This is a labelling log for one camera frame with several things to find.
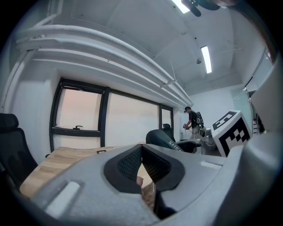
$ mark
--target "table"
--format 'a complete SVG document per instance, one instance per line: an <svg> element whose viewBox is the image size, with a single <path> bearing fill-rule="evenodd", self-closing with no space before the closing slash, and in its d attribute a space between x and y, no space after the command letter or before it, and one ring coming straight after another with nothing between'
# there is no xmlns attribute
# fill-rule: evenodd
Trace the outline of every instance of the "table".
<svg viewBox="0 0 283 226"><path fill-rule="evenodd" d="M74 163L84 158L96 155L97 151L115 151L115 149L119 147L100 147L94 149L59 147L48 155L47 158L31 172L31 174L22 183L19 190L24 196L32 198L44 184ZM152 180L143 165L141 165L138 171L138 176L144 179L142 188L151 184Z"/></svg>

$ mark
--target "office chair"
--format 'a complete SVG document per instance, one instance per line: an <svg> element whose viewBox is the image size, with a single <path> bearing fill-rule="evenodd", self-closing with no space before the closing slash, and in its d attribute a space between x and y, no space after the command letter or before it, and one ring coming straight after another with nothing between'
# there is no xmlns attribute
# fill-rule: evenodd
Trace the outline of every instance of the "office chair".
<svg viewBox="0 0 283 226"><path fill-rule="evenodd" d="M201 147L200 143L196 143L191 140L175 142L175 139L172 136L171 129L170 130L155 129L155 130L149 131L148 134L146 135L145 141L147 144L154 144L160 147L170 148L170 149L174 149L177 151L184 151L188 153L195 153L197 151L196 147Z"/></svg>
<svg viewBox="0 0 283 226"><path fill-rule="evenodd" d="M19 189L37 163L27 147L26 137L13 114L0 113L0 162Z"/></svg>

